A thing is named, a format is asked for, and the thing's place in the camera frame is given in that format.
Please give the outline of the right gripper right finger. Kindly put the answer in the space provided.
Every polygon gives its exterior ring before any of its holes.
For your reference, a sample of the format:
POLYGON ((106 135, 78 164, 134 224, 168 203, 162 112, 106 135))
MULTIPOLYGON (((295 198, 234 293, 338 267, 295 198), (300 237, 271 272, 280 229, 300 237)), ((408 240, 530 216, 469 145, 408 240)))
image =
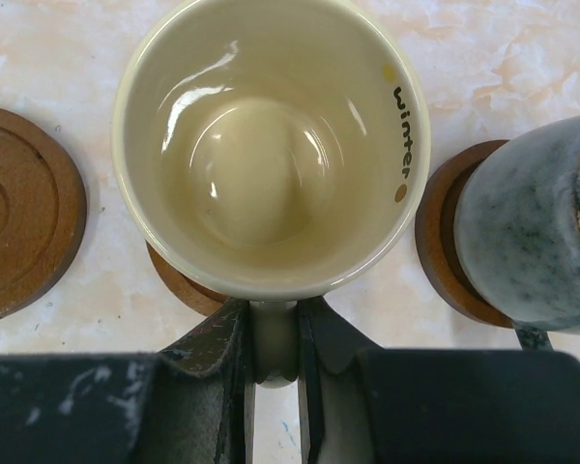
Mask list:
POLYGON ((580 463, 580 362, 552 350, 383 348, 298 303, 305 463, 580 463))

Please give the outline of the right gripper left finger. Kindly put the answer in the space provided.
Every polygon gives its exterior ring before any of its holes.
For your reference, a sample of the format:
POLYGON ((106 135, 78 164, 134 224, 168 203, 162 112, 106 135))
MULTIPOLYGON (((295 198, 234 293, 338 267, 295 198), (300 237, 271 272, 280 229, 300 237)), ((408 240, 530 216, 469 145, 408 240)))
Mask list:
POLYGON ((0 463, 248 463, 248 304, 157 353, 0 356, 0 463))

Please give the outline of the brown wooden coaster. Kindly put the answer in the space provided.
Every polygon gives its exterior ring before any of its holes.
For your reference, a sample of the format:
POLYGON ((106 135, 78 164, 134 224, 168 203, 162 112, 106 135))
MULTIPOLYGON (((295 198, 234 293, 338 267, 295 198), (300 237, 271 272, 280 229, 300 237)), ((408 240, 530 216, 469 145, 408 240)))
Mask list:
POLYGON ((164 285, 190 309, 208 317, 228 300, 226 295, 204 287, 181 274, 165 261, 149 244, 146 244, 146 248, 151 262, 164 285))

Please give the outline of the grey ceramic mug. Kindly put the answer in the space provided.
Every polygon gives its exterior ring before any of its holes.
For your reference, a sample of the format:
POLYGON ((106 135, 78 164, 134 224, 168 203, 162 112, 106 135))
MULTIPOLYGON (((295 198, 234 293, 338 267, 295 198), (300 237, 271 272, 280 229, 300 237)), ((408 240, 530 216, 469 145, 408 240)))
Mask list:
POLYGON ((580 333, 580 115, 520 135, 456 206, 458 260, 517 328, 580 333))

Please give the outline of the dark wooden coaster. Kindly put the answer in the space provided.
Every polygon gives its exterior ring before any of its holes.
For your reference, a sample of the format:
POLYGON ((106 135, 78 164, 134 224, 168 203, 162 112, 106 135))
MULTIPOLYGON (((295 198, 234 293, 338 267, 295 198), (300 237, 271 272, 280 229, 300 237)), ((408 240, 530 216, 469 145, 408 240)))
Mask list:
POLYGON ((0 319, 44 295, 74 260, 87 197, 69 153, 0 108, 0 319))

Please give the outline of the cream mug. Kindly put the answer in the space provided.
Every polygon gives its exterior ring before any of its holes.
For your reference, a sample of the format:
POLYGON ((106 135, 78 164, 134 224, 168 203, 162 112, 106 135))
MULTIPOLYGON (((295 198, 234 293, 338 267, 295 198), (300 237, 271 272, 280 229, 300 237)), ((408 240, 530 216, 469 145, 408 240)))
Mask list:
POLYGON ((297 379, 302 300, 360 276, 415 215, 431 155, 418 77, 351 1, 185 1, 116 96, 117 184, 175 270, 246 301, 255 380, 297 379))

